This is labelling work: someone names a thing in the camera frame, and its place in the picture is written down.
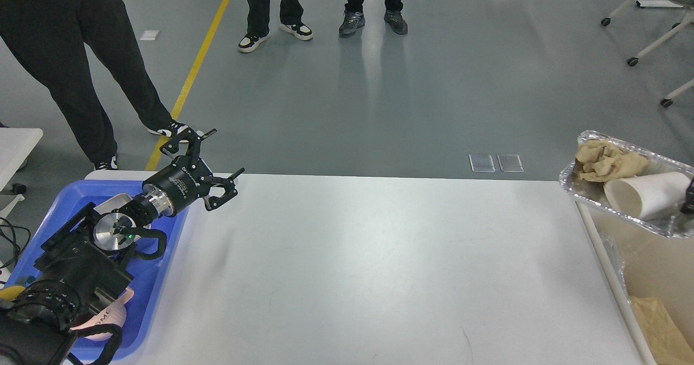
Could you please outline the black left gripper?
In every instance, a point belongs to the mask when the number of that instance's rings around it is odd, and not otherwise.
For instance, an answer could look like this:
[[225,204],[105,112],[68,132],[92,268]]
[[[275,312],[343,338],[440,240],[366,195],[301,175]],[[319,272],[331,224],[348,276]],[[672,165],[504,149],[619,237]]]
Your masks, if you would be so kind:
[[[199,133],[188,127],[159,147],[161,153],[175,160],[142,182],[142,194],[159,217],[176,216],[204,196],[205,209],[214,211],[238,195],[235,181],[246,168],[240,168],[226,178],[216,177],[210,175],[210,168],[200,159],[202,142],[215,133],[217,129]],[[180,154],[180,145],[184,140],[187,149],[184,154]],[[224,193],[208,195],[210,188],[203,184],[209,185],[211,189],[221,188]]]

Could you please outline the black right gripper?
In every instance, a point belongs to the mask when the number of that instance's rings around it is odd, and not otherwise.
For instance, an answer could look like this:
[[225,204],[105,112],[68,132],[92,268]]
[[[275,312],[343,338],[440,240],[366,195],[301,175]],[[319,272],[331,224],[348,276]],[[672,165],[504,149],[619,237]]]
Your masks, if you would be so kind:
[[690,215],[693,214],[694,212],[694,180],[691,180],[691,183],[685,190],[685,199],[682,204],[682,206],[679,208],[679,211],[682,214],[685,215]]

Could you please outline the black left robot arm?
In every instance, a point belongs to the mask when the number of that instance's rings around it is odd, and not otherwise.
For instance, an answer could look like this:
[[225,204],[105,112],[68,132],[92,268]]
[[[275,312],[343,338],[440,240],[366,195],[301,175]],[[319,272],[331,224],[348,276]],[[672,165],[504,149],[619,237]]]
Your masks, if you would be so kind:
[[151,227],[161,217],[174,217],[196,200],[208,211],[237,194],[236,178],[217,177],[200,157],[201,135],[186,129],[169,138],[160,150],[171,157],[168,167],[142,182],[135,195],[111,212],[100,213],[88,203],[42,244],[34,263],[38,278],[10,300],[2,300],[3,364],[79,364],[72,352],[80,338],[107,335],[94,363],[109,364],[123,341],[123,329],[113,322],[80,328],[79,322],[118,301],[128,291],[132,260],[164,256],[168,236]]

